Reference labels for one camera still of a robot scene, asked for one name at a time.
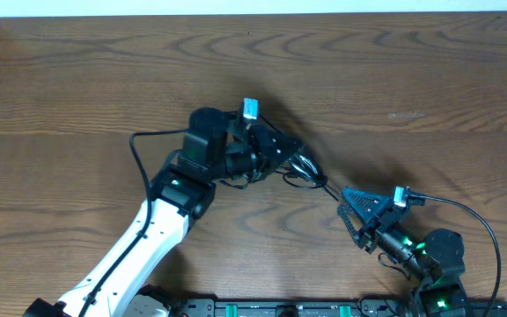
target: white backdrop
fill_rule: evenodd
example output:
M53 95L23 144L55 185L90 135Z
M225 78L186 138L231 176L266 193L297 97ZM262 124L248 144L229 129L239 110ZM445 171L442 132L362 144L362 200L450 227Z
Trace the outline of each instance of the white backdrop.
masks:
M0 0L0 18L415 11L507 11L507 0Z

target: brown wood table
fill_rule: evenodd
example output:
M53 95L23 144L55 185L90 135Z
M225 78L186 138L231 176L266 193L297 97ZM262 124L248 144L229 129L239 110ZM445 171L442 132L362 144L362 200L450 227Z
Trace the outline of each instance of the brown wood table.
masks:
M129 133L243 97L311 145L336 187L409 185L477 210L507 300L507 13L0 18L0 315L56 300L125 231L144 197ZM138 141L149 173L180 140ZM353 246L335 210L277 176L219 187L149 282L251 299L414 285ZM430 203L407 224L462 233L468 295L489 296L478 221Z

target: wood grain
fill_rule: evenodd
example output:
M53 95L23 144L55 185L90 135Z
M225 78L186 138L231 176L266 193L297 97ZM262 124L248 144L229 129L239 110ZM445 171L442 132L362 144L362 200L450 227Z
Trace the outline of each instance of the wood grain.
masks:
M507 300L507 13L0 18L0 315L57 299L125 231L143 200L130 132L185 127L194 109L245 96L311 145L336 187L410 185L478 210ZM179 145L138 148L154 173ZM434 203L411 216L418 234L463 234L463 283L487 297L482 226ZM352 246L329 197L276 176L219 188L149 282L220 298L412 287Z

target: white wall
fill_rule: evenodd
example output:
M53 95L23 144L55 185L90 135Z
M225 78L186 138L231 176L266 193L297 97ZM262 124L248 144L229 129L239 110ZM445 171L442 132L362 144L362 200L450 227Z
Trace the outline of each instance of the white wall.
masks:
M413 11L507 11L507 0L0 0L0 18Z

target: wooden table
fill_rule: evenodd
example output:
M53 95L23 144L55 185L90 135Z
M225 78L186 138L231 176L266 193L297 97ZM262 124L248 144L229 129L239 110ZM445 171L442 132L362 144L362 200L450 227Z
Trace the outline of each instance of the wooden table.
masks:
M129 133L243 97L311 145L335 186L409 185L478 210L507 300L507 13L0 18L0 316L56 300L125 231L144 197ZM180 136L137 146L155 173ZM220 187L149 282L265 299L414 285L353 246L335 210L277 176ZM468 295L489 296L478 221L430 203L407 225L462 233Z

